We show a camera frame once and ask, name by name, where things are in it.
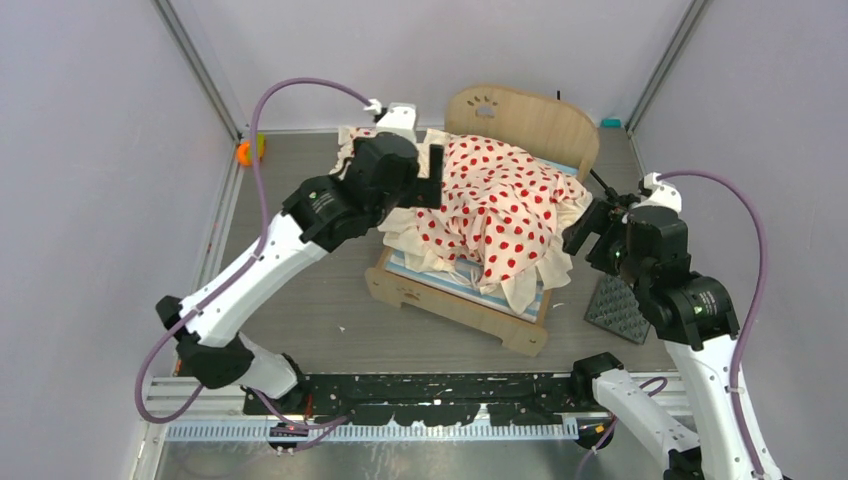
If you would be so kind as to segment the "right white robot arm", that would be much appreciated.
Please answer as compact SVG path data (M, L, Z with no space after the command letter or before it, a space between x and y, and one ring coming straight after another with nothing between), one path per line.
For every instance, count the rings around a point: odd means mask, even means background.
M660 406L610 353L573 365L572 400L610 412L666 479L779 479L741 368L754 322L738 319L721 282L692 269L681 209L671 175L654 172L636 194L594 200L562 238L563 251L574 255L596 236L587 262L630 287L682 378L694 428Z

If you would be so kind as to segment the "blue striped mattress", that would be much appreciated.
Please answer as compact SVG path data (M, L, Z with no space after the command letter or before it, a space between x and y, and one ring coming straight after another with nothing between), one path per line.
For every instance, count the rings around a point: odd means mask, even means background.
M433 287L448 294L458 296L461 299L493 308L501 313L515 316L529 323L538 323L541 320L543 310L541 304L546 293L541 281L535 287L531 303L523 311L516 312L510 307L501 288L484 294L475 287L475 281L483 273L482 267L478 264L460 259L457 261L455 272L416 272L406 267L406 254L404 252L390 247L387 248L387 252L388 260L386 269L390 273L399 274L407 279L423 283L425 286Z

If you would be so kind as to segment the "strawberry print ruffled blanket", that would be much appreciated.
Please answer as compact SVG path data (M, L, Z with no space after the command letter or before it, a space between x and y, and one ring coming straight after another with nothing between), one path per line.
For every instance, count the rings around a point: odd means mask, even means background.
M458 260L474 262L483 270L475 287L501 288L516 312L539 281L545 290L567 285L573 265L562 233L593 200L584 185L518 146L435 129L417 146L421 167L432 144L444 147L442 206L396 208L378 228L406 267L455 272Z

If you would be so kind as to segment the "wooden pet bed frame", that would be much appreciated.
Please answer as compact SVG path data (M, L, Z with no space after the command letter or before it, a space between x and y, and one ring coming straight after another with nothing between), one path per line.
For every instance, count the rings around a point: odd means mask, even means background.
M537 355L550 294L568 284L562 233L586 211L595 123L540 94L476 85L448 103L421 150L445 153L438 210L395 211L365 274L373 298L410 305Z

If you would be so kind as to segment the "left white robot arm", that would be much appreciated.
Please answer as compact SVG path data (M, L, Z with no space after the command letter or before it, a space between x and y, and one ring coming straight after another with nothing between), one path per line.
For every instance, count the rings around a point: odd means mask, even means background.
M203 387L258 390L284 414L305 405L307 389L293 361L249 340L241 328L296 275L393 210L440 207L443 150L432 148L422 167L416 127L415 105L389 104L374 134L355 138L340 172L305 180L284 201L264 238L199 291L158 303L162 319L179 324L178 356Z

